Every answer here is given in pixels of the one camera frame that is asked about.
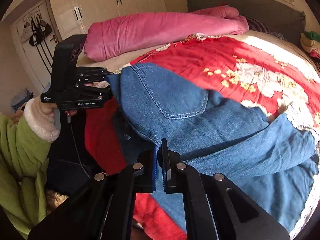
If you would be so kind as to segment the left hand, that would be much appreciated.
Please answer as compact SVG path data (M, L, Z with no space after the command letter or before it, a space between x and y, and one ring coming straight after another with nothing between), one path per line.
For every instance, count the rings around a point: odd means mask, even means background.
M43 103L40 101L40 109L45 115L54 117L54 110L57 109L57 105L55 103ZM74 116L76 115L77 111L65 111L65 113L67 116Z

